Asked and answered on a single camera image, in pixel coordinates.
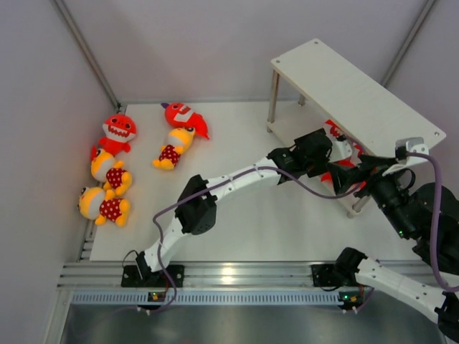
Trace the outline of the red shark plush back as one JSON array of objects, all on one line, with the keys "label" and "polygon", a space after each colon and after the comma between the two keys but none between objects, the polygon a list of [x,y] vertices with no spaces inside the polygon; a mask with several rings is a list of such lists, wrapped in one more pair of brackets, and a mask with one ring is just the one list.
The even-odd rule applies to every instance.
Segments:
[{"label": "red shark plush back", "polygon": [[182,102],[163,102],[161,106],[164,109],[165,120],[170,126],[194,128],[198,136],[210,139],[207,122],[202,114]]}]

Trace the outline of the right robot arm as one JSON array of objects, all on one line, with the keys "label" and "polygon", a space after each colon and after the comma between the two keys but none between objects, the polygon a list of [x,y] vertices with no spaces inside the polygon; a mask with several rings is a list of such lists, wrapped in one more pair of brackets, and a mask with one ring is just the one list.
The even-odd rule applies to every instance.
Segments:
[{"label": "right robot arm", "polygon": [[333,274],[343,285],[373,287],[421,312],[447,338],[458,341],[458,288],[449,285],[443,274],[458,274],[458,200],[443,186],[438,162],[422,153],[405,153],[403,161],[428,161],[435,180],[410,193],[399,178],[403,166],[391,172],[398,159],[363,155],[353,168],[331,163],[328,169],[337,193],[350,185],[365,182],[358,196],[370,196],[399,237],[416,242],[413,252],[432,268],[437,287],[393,272],[351,247],[345,248],[333,265]]}]

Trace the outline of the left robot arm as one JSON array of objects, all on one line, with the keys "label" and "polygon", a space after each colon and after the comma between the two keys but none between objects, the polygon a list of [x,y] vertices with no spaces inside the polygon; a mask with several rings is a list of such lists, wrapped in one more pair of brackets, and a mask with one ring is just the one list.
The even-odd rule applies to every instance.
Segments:
[{"label": "left robot arm", "polygon": [[322,174],[333,150],[333,141],[324,129],[319,129],[295,139],[291,147],[272,150],[241,170],[216,178],[204,179],[199,174],[191,177],[178,201],[153,216],[159,238],[137,255],[137,277],[146,286],[157,285],[181,241],[204,234],[216,224],[218,206],[223,201],[286,181],[299,183],[305,174]]}]

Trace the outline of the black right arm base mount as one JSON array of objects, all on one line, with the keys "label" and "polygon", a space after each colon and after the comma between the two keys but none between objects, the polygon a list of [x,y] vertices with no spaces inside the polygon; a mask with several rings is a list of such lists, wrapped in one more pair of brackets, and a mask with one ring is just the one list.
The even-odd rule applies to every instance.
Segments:
[{"label": "black right arm base mount", "polygon": [[334,291],[340,287],[357,287],[359,284],[335,272],[334,264],[313,264],[311,266],[313,286],[325,291]]}]

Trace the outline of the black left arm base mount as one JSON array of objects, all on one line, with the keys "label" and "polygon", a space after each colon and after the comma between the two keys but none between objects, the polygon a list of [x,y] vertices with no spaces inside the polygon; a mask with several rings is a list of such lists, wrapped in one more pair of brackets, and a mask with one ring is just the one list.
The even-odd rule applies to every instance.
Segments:
[{"label": "black left arm base mount", "polygon": [[[170,277],[178,288],[183,286],[185,266],[180,264],[172,264],[166,268]],[[162,270],[154,273],[139,274],[135,264],[126,265],[123,267],[121,287],[124,288],[166,288],[171,287],[170,281]]]}]

